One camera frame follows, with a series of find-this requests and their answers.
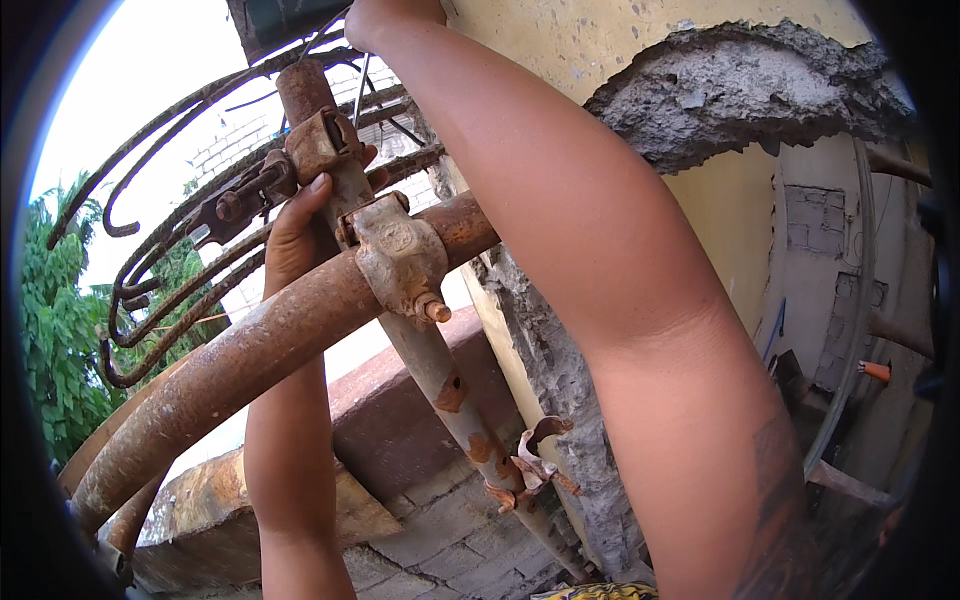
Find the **bolt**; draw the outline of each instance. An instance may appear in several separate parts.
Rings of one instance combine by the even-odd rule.
[[[217,218],[221,221],[232,221],[240,213],[240,198],[236,192],[226,191],[217,200]]]
[[[446,323],[453,314],[450,312],[450,307],[439,300],[431,300],[428,302],[426,306],[423,307],[423,312],[427,317],[437,323]]]

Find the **yellow cloth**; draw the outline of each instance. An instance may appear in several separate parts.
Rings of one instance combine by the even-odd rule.
[[[537,594],[536,600],[657,600],[657,590],[645,584],[587,584]]]

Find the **rusty scaffolding pipe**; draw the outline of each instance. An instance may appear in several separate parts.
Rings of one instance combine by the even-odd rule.
[[[499,241],[469,193],[418,218],[440,234],[450,269]],[[137,407],[70,500],[70,513],[88,535],[194,442],[383,312],[354,254],[334,256],[261,303]]]
[[[323,66],[318,62],[301,62],[286,67],[276,78],[276,87],[290,119],[291,131],[322,108],[336,106]],[[334,194],[324,207],[324,213],[330,229],[336,230],[342,215],[372,202],[372,190],[357,160],[339,164],[331,175]],[[443,239],[444,233],[437,232]],[[338,244],[342,251],[350,252],[348,240],[339,235]],[[417,327],[410,319],[392,312],[384,312],[378,319],[423,395],[483,474],[488,486],[523,492],[526,487],[519,468],[510,460],[503,441],[477,411],[476,396],[470,393],[469,385],[460,374],[453,353],[437,326]],[[518,503],[514,514],[571,575],[579,581],[588,578],[583,559],[557,534],[546,511],[538,506],[535,498],[528,497]]]

